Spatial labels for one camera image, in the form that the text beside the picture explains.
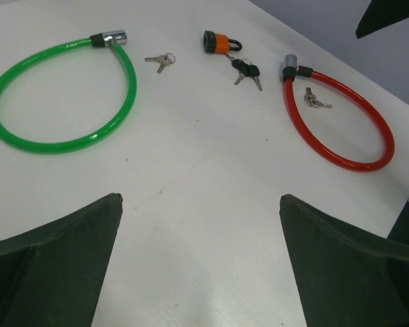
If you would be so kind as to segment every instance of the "white tabletop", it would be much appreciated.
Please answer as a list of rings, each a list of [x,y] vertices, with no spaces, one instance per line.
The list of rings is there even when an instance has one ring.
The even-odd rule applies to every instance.
[[[0,141],[0,240],[60,218],[110,192],[124,214],[93,326],[305,326],[279,221],[286,193],[386,236],[409,196],[409,106],[247,0],[28,0],[0,5],[0,75],[47,47],[125,29],[138,96],[124,124],[75,153],[34,155]],[[244,45],[264,91],[204,30]],[[156,74],[144,58],[172,52]],[[365,96],[390,125],[396,154],[371,174],[311,150],[286,112],[281,62],[295,53]],[[307,108],[305,87],[333,109]],[[109,50],[81,50],[17,79],[0,103],[11,131],[38,141],[83,136],[125,96]],[[350,102],[310,81],[296,97],[312,131],[351,159],[375,159],[381,139]]]

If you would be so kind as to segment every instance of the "red cable lock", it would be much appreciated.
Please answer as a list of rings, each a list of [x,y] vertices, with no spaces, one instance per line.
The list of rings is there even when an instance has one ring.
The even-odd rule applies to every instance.
[[[348,170],[353,170],[355,172],[373,172],[382,169],[387,164],[389,164],[394,156],[395,151],[393,134],[387,122],[367,100],[365,100],[358,93],[354,92],[351,88],[347,87],[341,82],[338,82],[337,80],[324,74],[315,72],[308,67],[303,67],[303,74],[299,74],[299,71],[297,70],[297,57],[293,54],[289,54],[288,56],[286,56],[285,63],[286,64],[283,70],[283,76],[288,113],[291,117],[292,123],[294,124],[300,135],[303,137],[303,139],[306,141],[306,143],[308,143],[319,155],[329,160],[333,164]],[[309,130],[309,128],[307,128],[306,124],[301,118],[299,109],[297,108],[297,105],[295,103],[292,84],[297,74],[303,77],[313,78],[314,80],[318,80],[329,85],[330,87],[333,87],[334,89],[348,96],[364,111],[365,114],[367,114],[367,116],[374,122],[379,132],[382,134],[384,142],[384,152],[379,160],[364,163],[346,159],[327,148],[315,137],[315,135],[313,135],[313,133]]]

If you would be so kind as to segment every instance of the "bunch of keys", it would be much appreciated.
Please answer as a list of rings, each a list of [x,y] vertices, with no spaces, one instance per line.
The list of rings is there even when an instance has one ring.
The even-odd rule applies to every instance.
[[[260,84],[260,70],[258,66],[253,65],[253,63],[248,59],[235,59],[231,56],[226,55],[226,57],[232,62],[232,66],[239,72],[239,77],[234,83],[238,85],[244,78],[250,77],[254,80],[259,91],[262,90],[262,85]]]
[[[306,88],[306,94],[305,94],[305,105],[308,107],[325,107],[325,108],[332,108],[331,104],[324,104],[321,101],[318,101],[316,99],[316,95],[312,93],[312,89],[310,87]]]
[[[161,54],[160,56],[157,57],[149,57],[145,58],[145,61],[154,61],[160,64],[159,69],[157,70],[158,74],[162,73],[162,70],[166,66],[171,65],[172,63],[176,62],[176,57],[172,53],[167,53],[167,54]]]

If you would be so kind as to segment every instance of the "black triangular object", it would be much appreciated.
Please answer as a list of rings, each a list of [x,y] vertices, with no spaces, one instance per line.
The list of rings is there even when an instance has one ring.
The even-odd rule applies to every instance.
[[[309,327],[409,326],[409,246],[294,196],[280,218]]]
[[[0,242],[0,327],[90,327],[119,227],[110,194]]]
[[[409,18],[409,0],[372,0],[356,30],[358,39]]]

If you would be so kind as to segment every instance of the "green cable lock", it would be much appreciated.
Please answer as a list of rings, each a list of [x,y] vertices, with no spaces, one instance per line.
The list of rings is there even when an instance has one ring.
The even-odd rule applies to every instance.
[[[34,152],[34,153],[66,153],[71,151],[76,151],[90,146],[100,140],[103,140],[106,136],[111,134],[120,124],[124,121],[126,116],[129,114],[130,110],[135,101],[136,97],[136,74],[134,66],[130,61],[127,53],[120,47],[122,44],[127,43],[127,36],[125,31],[113,31],[108,33],[100,33],[93,35],[87,39],[76,40],[73,42],[68,42],[60,44],[58,46],[53,46],[52,48],[43,50],[36,53],[19,63],[15,66],[9,68],[0,77],[0,97],[5,91],[6,87],[19,75],[27,71],[34,65],[50,59],[51,57],[61,55],[71,50],[77,50],[87,46],[93,46],[96,48],[112,47],[114,52],[117,54],[120,61],[122,61],[127,76],[127,81],[129,87],[127,90],[127,96],[124,103],[118,113],[107,123],[105,126],[99,128],[98,130],[77,138],[75,140],[58,142],[58,143],[42,143],[42,142],[32,142],[24,140],[10,133],[0,122],[0,139],[14,146],[20,150]]]

